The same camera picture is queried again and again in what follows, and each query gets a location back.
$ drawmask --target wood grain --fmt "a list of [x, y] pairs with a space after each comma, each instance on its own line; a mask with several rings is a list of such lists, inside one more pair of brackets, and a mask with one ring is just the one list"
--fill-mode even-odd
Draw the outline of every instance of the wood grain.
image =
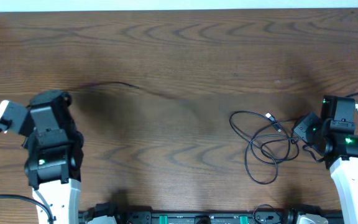
[[[85, 136], [81, 209], [107, 200], [155, 210], [340, 209], [329, 171], [304, 152], [280, 164], [273, 184], [253, 183], [228, 116], [296, 118], [318, 113], [324, 94], [358, 91], [358, 9], [0, 13], [0, 100], [26, 104], [40, 91], [111, 81], [141, 90], [72, 91]], [[249, 134], [265, 125], [236, 122]], [[0, 136], [0, 194], [31, 194], [22, 141]], [[255, 178], [272, 178], [273, 167], [249, 164]], [[37, 223], [34, 206], [0, 201], [0, 223]]]

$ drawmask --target green tape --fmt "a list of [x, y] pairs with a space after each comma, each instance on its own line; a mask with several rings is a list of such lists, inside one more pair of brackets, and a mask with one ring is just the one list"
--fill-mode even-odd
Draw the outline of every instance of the green tape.
[[168, 217], [166, 215], [160, 215], [160, 224], [168, 224]]
[[240, 224], [248, 224], [248, 217], [247, 216], [241, 216], [240, 217]]

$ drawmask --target white wall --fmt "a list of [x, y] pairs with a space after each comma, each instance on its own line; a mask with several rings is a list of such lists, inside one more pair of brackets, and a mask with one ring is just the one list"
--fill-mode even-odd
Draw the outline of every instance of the white wall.
[[358, 7], [358, 0], [0, 0], [0, 12]]

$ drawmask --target cable connector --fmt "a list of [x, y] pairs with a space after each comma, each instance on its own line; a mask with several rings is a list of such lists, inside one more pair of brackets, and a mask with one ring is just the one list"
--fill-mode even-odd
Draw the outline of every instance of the cable connector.
[[280, 129], [279, 125], [274, 124], [274, 123], [276, 123], [277, 121], [276, 121], [276, 119], [273, 117], [273, 115], [271, 115], [270, 113], [267, 113], [267, 114], [265, 114], [265, 117], [266, 117], [267, 119], [271, 120], [271, 122], [272, 122], [272, 124], [273, 124], [273, 127], [274, 127], [278, 132], [281, 132], [281, 129]]

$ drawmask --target table surface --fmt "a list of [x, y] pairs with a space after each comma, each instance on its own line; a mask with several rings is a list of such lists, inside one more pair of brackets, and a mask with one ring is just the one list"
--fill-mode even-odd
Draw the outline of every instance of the table surface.
[[[50, 89], [72, 90], [85, 136], [82, 210], [109, 200], [175, 211], [339, 210], [329, 171], [307, 152], [280, 164], [274, 183], [253, 183], [228, 117], [297, 118], [319, 113], [324, 94], [358, 91], [358, 9], [0, 13], [0, 101], [25, 105]], [[267, 124], [235, 121], [248, 134]], [[23, 140], [0, 135], [0, 194], [31, 196]], [[285, 145], [271, 147], [279, 156]], [[258, 180], [275, 172], [251, 156], [249, 167]], [[37, 223], [35, 208], [0, 200], [0, 223]]]

